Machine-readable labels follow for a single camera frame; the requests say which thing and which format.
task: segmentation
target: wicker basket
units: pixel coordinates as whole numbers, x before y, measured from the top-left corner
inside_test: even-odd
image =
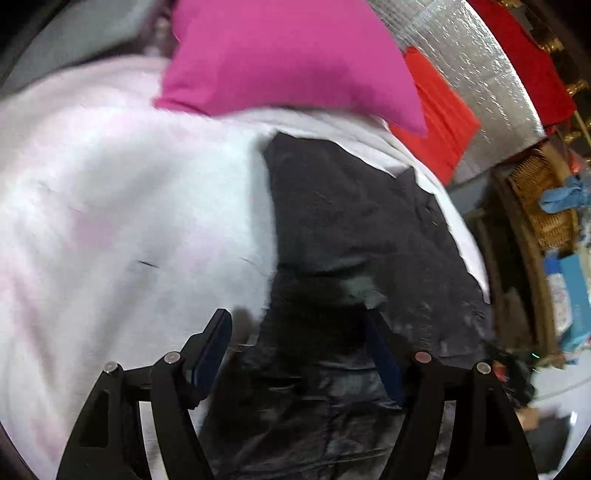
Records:
[[[515,168],[508,180],[525,211],[540,249],[546,251],[557,248],[564,254],[572,253],[579,228],[575,210],[545,213],[538,205],[545,190],[562,186],[544,154],[535,149],[531,156]]]

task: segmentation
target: blue cloth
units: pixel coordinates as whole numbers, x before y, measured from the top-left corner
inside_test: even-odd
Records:
[[[577,254],[560,260],[566,288],[569,291],[573,324],[562,335],[560,349],[572,352],[591,335],[591,306],[587,296],[587,284]]]
[[[544,270],[546,275],[561,273],[558,252],[556,250],[548,250],[546,252],[544,257]]]
[[[546,213],[558,213],[569,208],[590,205],[589,187],[575,176],[564,181],[564,187],[546,190],[540,197],[540,208]]]

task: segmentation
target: pink pillow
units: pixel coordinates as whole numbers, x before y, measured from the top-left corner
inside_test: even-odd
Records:
[[[173,30],[156,107],[348,109],[427,132],[413,78],[365,0],[180,0]]]

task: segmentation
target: silver insulation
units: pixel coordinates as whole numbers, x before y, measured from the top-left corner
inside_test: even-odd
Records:
[[[465,0],[368,1],[398,46],[418,47],[482,125],[454,181],[469,180],[545,137],[509,58]]]

